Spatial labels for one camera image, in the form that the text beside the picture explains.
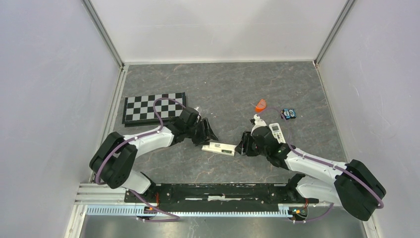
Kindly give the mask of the white rectangular block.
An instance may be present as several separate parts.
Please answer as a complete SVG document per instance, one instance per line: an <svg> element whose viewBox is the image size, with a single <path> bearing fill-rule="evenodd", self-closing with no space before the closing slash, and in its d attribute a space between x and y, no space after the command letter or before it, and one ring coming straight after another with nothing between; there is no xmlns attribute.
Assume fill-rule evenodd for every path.
<svg viewBox="0 0 420 238"><path fill-rule="evenodd" d="M234 156L235 155L235 151L224 150L224 149L220 149L220 148L210 148L209 145L203 145L202 146L202 151L212 152L212 153L217 153L217 154L222 154L222 155L227 155L227 156Z"/></svg>

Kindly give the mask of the beige remote control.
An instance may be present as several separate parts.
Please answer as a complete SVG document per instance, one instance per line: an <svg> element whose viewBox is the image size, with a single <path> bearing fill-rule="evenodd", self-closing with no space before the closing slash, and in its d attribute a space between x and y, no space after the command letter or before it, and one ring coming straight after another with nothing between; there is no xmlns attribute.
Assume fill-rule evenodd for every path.
<svg viewBox="0 0 420 238"><path fill-rule="evenodd" d="M271 123L268 125L268 127L271 130L273 137L278 141L278 143L286 143L279 123Z"/></svg>

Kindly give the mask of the white long remote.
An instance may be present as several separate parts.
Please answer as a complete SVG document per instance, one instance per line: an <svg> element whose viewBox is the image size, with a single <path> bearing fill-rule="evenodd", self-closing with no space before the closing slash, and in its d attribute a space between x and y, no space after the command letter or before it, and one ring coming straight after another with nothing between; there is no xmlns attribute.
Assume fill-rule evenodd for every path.
<svg viewBox="0 0 420 238"><path fill-rule="evenodd" d="M231 145L231 144L219 143L219 142L210 142L209 147L213 149L220 149L220 150L235 150L236 146Z"/></svg>

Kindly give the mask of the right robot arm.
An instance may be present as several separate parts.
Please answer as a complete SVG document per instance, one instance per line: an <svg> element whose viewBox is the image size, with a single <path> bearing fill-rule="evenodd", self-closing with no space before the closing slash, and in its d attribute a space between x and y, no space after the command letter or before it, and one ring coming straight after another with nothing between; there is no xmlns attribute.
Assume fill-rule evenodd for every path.
<svg viewBox="0 0 420 238"><path fill-rule="evenodd" d="M384 207L386 189L363 162L343 163L308 154L279 141L268 126L243 132L235 151L248 157L264 156L275 167L297 172L300 179L286 188L292 202L314 198L338 204L361 221Z"/></svg>

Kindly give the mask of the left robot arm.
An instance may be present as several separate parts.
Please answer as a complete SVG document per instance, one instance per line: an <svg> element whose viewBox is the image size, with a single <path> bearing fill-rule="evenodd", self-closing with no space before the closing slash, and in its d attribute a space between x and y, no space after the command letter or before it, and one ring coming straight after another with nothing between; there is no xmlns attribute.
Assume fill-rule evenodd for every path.
<svg viewBox="0 0 420 238"><path fill-rule="evenodd" d="M89 163L96 174L95 182L111 189L133 190L144 202L156 195L152 181L142 172L133 170L136 158L157 149L173 146L184 139L191 139L196 146L207 145L218 138L207 118L193 108L186 107L181 114L161 126L134 135L110 133Z"/></svg>

